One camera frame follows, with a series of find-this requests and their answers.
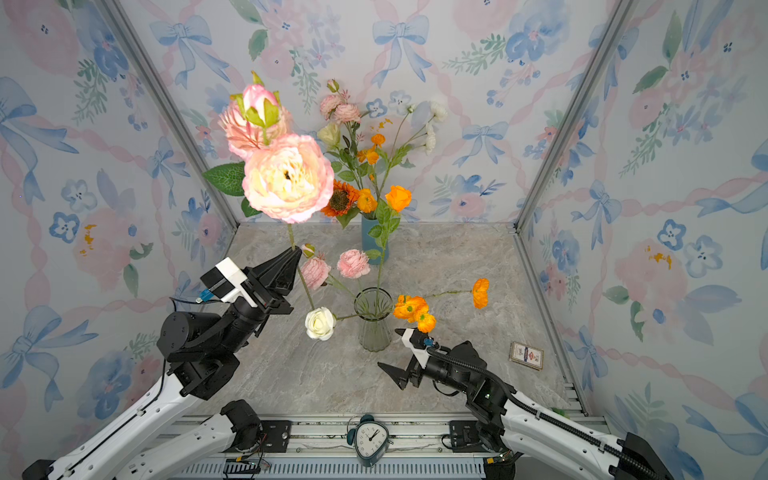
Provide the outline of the orange poppy spray stem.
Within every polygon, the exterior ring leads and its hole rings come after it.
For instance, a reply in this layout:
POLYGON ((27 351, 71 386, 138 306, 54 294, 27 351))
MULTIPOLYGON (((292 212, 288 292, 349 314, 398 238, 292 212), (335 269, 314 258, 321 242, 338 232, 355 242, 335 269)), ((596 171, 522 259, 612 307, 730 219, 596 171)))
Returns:
POLYGON ((477 310, 486 308, 489 304, 489 289, 491 283, 487 278, 478 279, 469 290, 448 290, 436 294, 422 296, 399 295, 392 313, 395 318, 415 324, 419 332, 431 333, 437 326, 437 318, 431 312, 429 300, 446 296, 470 295, 473 307, 477 310))

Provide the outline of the clear glass vase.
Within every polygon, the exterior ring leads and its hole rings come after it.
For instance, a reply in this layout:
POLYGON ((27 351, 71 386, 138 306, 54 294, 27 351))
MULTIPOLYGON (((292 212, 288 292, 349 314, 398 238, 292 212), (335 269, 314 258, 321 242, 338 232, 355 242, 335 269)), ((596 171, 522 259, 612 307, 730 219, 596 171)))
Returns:
POLYGON ((388 324, 394 309, 392 296, 381 288, 367 287, 355 297, 353 307, 360 318, 358 342, 361 347, 369 352, 385 350, 392 340, 388 324))

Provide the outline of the pink rose stem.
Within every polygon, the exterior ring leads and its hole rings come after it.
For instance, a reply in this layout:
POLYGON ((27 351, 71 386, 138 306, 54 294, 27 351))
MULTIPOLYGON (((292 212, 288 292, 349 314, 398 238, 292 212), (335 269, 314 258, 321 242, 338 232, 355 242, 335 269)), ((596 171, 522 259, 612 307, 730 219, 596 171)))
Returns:
POLYGON ((301 251, 306 261, 300 268, 300 277, 310 302, 313 301, 312 293, 327 285, 355 298, 357 294, 345 285, 342 278, 359 281, 371 272, 369 257, 361 250, 350 249, 343 252, 335 268, 310 245, 302 245, 301 251))

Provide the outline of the pink bud flower stem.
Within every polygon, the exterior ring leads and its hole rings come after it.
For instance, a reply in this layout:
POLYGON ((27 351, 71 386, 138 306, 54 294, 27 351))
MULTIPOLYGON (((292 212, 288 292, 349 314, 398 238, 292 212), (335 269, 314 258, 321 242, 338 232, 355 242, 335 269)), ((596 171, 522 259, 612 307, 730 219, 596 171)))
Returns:
POLYGON ((242 92, 230 96, 219 115, 235 162, 203 173, 220 193, 243 200, 247 217, 261 213, 293 226, 327 207, 335 172, 317 140, 292 130, 292 116, 280 93, 257 73, 242 92))

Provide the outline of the teal ceramic vase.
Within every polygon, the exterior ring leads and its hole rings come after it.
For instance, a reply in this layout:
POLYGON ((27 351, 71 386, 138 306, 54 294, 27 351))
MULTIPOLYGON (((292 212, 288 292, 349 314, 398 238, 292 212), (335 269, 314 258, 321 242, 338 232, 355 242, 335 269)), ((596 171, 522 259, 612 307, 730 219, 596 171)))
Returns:
POLYGON ((362 217, 362 247, 365 252, 368 252, 370 250, 376 250, 380 253, 380 255, 377 258, 371 258, 369 260, 369 263, 371 265, 380 265, 382 261, 386 262, 390 255, 390 250, 386 249, 383 250, 381 246, 378 245, 377 241, 378 238, 375 238, 371 232, 377 233, 380 230, 379 222, 376 219, 368 219, 367 217, 362 217))

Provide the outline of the orange ranunculus flower stem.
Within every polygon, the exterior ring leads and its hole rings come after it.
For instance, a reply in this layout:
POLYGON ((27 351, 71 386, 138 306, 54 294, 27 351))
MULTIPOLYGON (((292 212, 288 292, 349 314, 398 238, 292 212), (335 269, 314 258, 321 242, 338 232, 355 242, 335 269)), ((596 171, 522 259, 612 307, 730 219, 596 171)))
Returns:
POLYGON ((390 237, 401 223, 401 213, 412 201, 412 192, 401 186, 392 186, 384 199, 377 203, 377 224, 369 230, 369 236, 374 239, 375 248, 367 250, 371 259, 379 261, 374 306, 381 306, 383 265, 389 248, 390 237))

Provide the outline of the orange poppy flower stem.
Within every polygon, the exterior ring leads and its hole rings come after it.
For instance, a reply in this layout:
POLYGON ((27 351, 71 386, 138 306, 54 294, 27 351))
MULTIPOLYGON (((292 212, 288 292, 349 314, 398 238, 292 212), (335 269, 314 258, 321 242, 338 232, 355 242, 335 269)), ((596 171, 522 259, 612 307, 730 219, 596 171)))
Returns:
POLYGON ((358 173, 365 182, 365 187, 360 188, 358 208, 368 218, 373 218, 379 203, 380 189, 376 167, 381 160, 380 150, 384 147, 386 137, 382 133, 375 133, 370 137, 367 147, 360 147, 356 154, 359 162, 358 173))

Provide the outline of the tall pink bud stem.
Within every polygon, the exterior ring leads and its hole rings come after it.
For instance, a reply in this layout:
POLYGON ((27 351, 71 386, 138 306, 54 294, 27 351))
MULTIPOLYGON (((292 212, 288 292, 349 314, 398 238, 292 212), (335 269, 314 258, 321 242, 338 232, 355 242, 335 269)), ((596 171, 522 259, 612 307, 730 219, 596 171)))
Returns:
MULTIPOLYGON (((326 86, 329 93, 321 100, 319 110, 321 115, 327 121, 327 124, 330 122, 358 122, 361 127, 363 114, 359 108, 351 102, 349 92, 343 89, 341 84, 335 79, 328 80, 326 86)), ((358 149, 360 148, 361 142, 359 135, 360 127, 357 130, 358 149)))

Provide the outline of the white ranunculus flower stem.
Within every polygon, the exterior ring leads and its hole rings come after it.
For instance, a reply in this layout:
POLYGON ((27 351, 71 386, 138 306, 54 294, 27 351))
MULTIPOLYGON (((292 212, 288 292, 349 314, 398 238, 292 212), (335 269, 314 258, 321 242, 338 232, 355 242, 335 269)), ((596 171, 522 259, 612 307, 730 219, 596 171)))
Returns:
POLYGON ((414 151, 431 154, 437 145, 436 125, 443 123, 449 116, 448 107, 437 101, 422 102, 409 106, 395 134, 390 152, 386 155, 384 180, 386 183, 391 171, 408 162, 408 155, 414 151), (406 120, 410 120, 411 133, 401 140, 400 132, 406 120))

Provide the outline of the cream rose stem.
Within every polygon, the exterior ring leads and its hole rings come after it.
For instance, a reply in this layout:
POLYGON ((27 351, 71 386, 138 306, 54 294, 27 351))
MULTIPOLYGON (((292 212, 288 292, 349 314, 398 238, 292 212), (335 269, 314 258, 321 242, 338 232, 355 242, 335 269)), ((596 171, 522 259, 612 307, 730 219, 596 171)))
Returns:
POLYGON ((353 185, 357 190, 363 187, 356 158, 359 127, 358 122, 330 122, 317 132, 317 138, 325 145, 325 153, 331 157, 331 166, 336 177, 353 185))

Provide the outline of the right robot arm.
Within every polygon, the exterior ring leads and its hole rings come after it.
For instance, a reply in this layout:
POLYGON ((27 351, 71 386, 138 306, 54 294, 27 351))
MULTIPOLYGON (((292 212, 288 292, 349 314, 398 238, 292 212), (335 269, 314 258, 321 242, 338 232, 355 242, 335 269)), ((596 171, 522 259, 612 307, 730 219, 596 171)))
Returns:
POLYGON ((429 379, 465 396, 480 443, 492 452, 530 456, 573 479, 671 479, 642 437, 623 438, 585 427, 532 400, 487 369, 471 342, 453 348, 429 337, 405 339, 405 368, 380 362, 400 389, 429 379))

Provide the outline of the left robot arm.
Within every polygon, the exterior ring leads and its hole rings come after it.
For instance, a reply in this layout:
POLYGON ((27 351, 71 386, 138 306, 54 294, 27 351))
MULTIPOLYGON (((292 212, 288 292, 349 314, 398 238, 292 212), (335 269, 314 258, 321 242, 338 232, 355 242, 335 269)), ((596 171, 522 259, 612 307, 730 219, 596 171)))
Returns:
POLYGON ((57 459, 38 459, 25 479, 167 479, 217 453, 249 457, 272 438, 245 400, 233 400, 193 430, 154 446, 186 412, 212 399, 240 366, 238 352, 268 320, 289 315, 302 251, 292 246, 255 266, 225 258, 206 272, 199 305, 219 303, 221 314, 175 311, 163 322, 157 347, 160 378, 99 433, 57 459))

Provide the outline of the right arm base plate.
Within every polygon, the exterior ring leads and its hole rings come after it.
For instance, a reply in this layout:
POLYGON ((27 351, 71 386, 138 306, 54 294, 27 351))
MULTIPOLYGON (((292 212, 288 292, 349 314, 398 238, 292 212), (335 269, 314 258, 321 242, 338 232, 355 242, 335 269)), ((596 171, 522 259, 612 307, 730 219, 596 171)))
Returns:
POLYGON ((470 420, 451 420, 449 431, 441 436, 442 446, 453 453, 498 452, 499 446, 482 436, 478 424, 470 420))

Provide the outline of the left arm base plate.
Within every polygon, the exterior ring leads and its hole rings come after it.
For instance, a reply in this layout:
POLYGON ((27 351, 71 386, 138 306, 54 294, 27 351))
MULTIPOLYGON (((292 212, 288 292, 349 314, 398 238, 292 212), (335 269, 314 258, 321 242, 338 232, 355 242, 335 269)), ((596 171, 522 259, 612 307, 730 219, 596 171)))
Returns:
POLYGON ((293 423, 290 420, 260 420, 238 427, 227 453, 286 453, 293 423))

